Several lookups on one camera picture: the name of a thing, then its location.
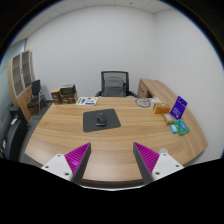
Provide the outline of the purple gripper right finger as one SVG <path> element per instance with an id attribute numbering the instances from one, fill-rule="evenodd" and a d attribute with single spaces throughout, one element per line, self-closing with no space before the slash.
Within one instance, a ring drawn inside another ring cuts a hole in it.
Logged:
<path id="1" fill-rule="evenodd" d="M 159 154 L 137 142 L 133 143 L 133 154 L 145 184 L 183 169 L 169 153 Z"/>

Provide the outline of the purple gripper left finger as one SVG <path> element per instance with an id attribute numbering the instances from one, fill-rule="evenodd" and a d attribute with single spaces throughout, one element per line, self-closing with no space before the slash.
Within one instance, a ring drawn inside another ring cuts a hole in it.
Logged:
<path id="1" fill-rule="evenodd" d="M 56 154 L 42 166 L 42 169 L 80 185 L 90 154 L 91 143 L 88 142 L 65 155 Z"/>

